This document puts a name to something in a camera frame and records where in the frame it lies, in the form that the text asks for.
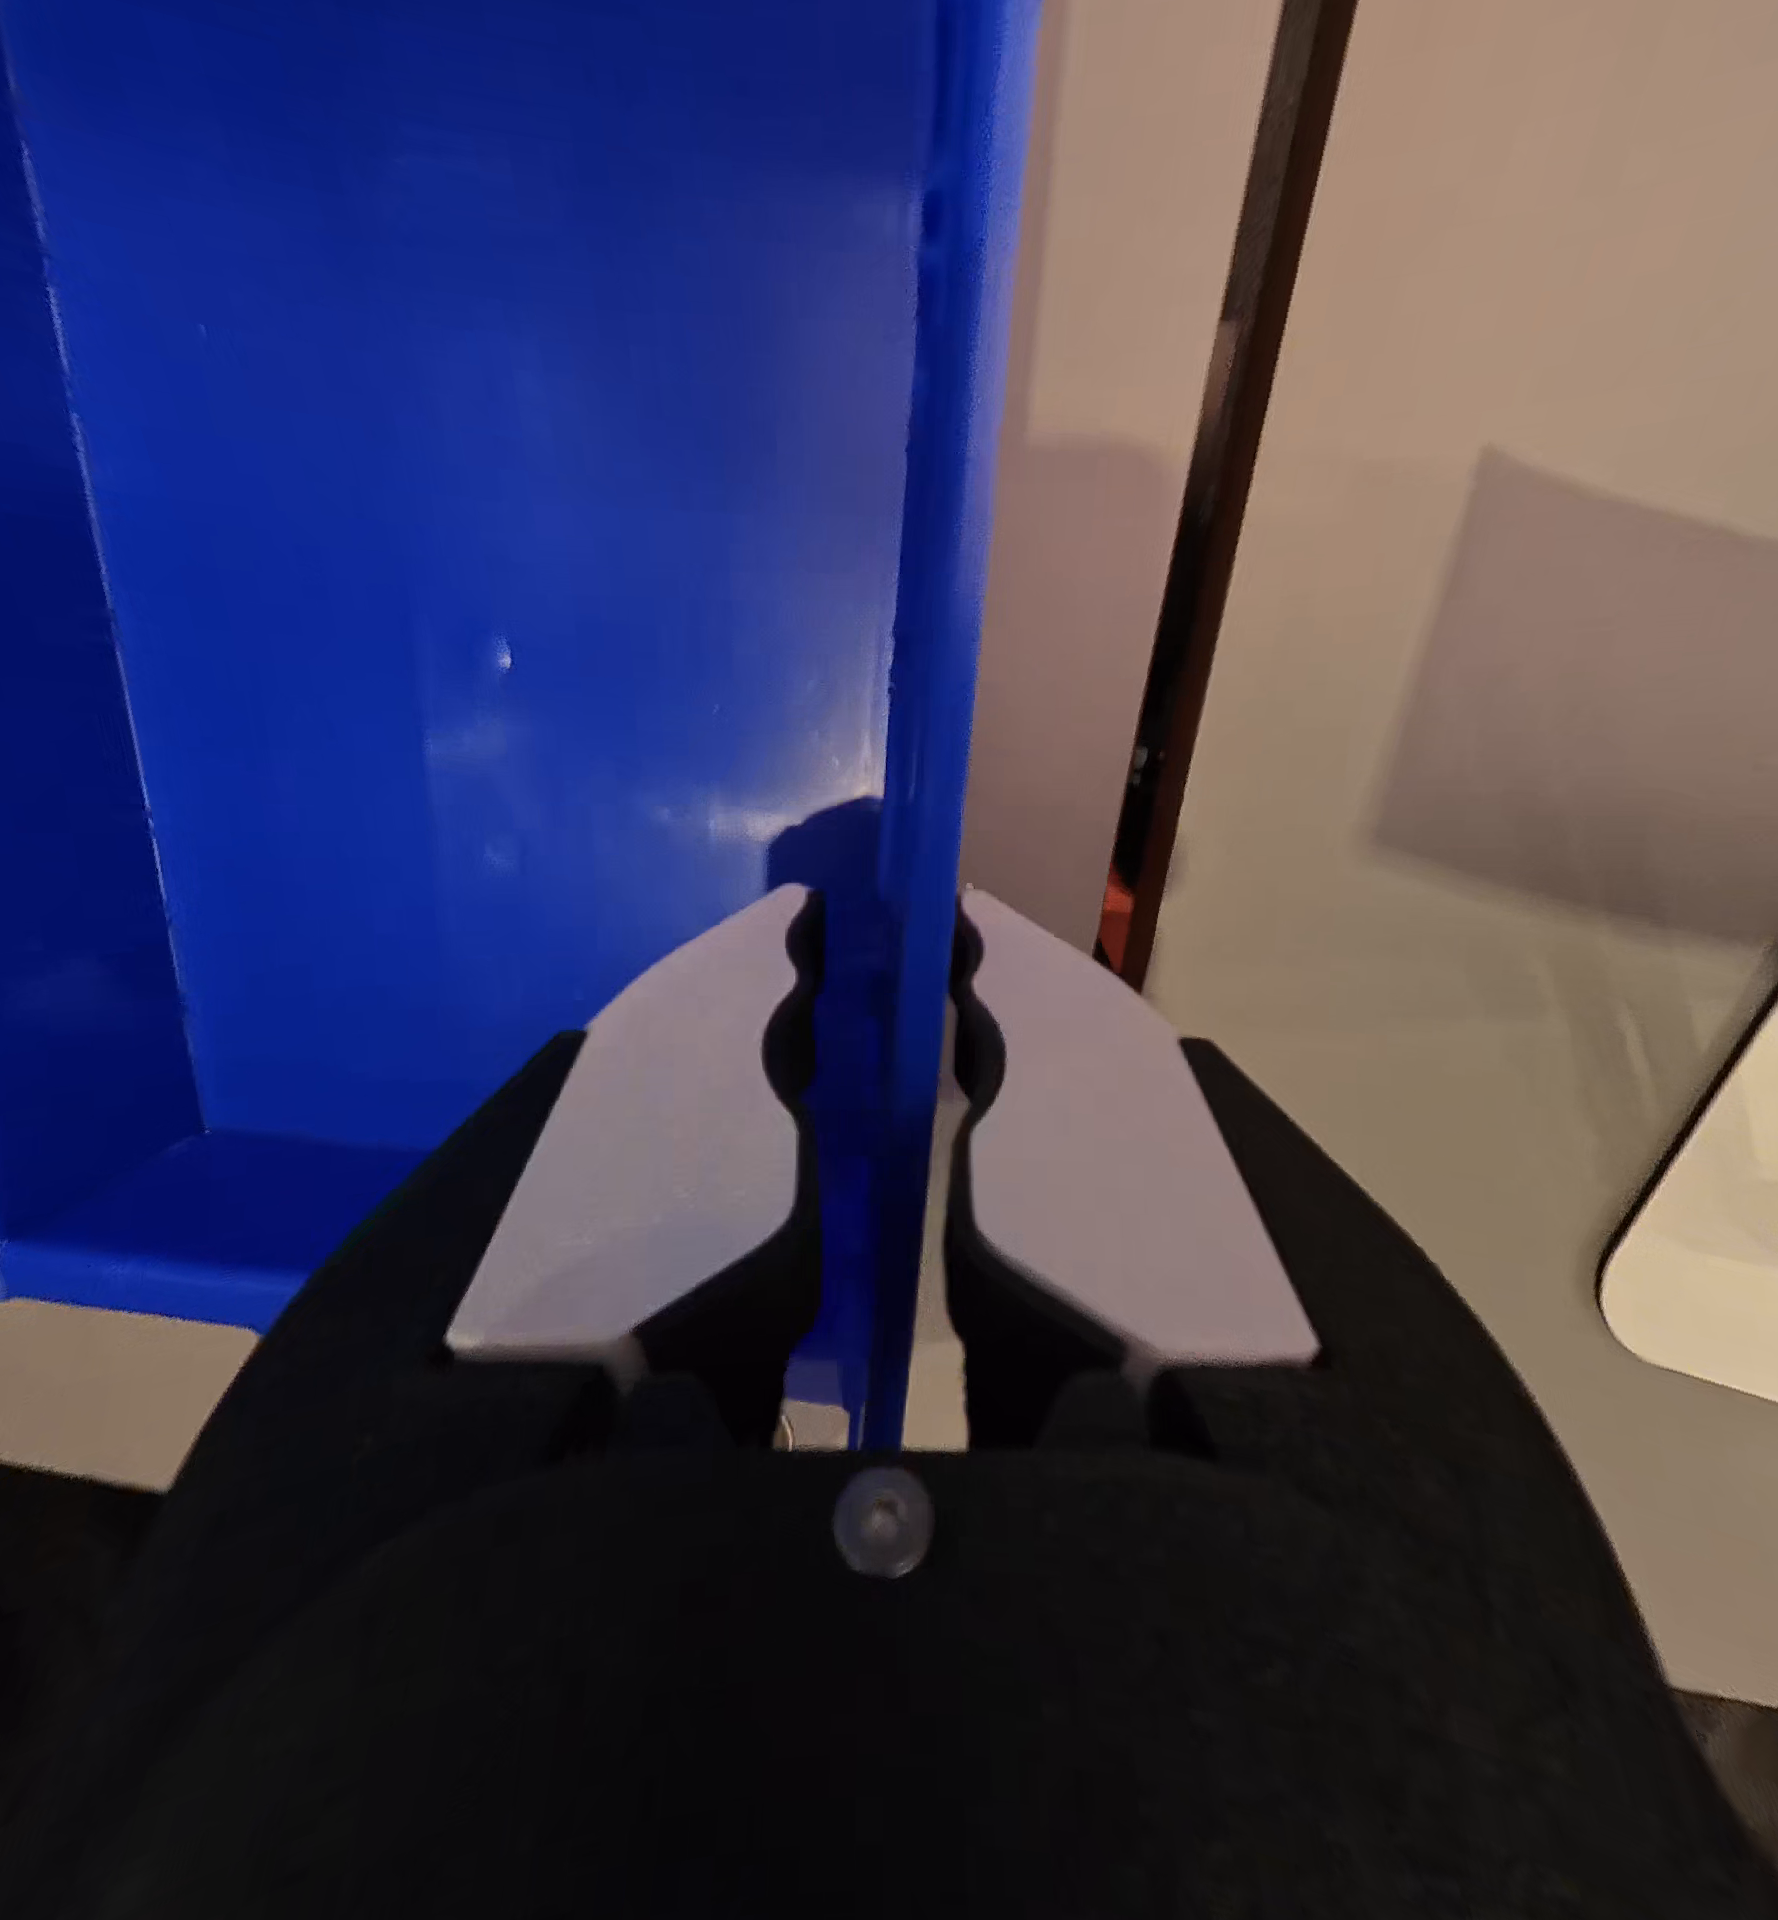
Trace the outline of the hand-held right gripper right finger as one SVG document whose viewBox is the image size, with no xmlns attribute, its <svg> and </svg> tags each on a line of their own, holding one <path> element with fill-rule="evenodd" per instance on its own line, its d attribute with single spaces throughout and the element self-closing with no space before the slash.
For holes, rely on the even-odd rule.
<svg viewBox="0 0 1778 1920">
<path fill-rule="evenodd" d="M 963 890 L 995 1091 L 968 1122 L 972 1231 L 1130 1371 L 1313 1365 L 1314 1327 L 1188 1073 L 1118 970 Z"/>
</svg>

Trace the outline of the white rounded panel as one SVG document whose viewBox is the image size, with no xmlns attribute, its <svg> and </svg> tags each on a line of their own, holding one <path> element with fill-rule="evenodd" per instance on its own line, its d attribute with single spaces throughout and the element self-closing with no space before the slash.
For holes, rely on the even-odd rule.
<svg viewBox="0 0 1778 1920">
<path fill-rule="evenodd" d="M 1646 1365 L 1778 1404 L 1778 986 L 1606 1241 L 1597 1305 Z"/>
</svg>

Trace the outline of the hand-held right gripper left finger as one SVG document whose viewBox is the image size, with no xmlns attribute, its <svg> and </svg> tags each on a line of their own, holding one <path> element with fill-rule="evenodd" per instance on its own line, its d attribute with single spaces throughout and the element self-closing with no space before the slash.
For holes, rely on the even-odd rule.
<svg viewBox="0 0 1778 1920">
<path fill-rule="evenodd" d="M 818 1231 L 819 892 L 779 886 L 583 1029 L 448 1321 L 458 1359 L 648 1356 L 741 1259 Z"/>
</svg>

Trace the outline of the blue parts bin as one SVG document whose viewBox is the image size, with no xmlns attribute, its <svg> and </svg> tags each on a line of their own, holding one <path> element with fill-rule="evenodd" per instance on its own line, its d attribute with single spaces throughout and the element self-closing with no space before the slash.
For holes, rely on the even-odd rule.
<svg viewBox="0 0 1778 1920">
<path fill-rule="evenodd" d="M 832 892 L 905 1427 L 1040 4 L 0 4 L 0 1302 L 267 1333 Z"/>
</svg>

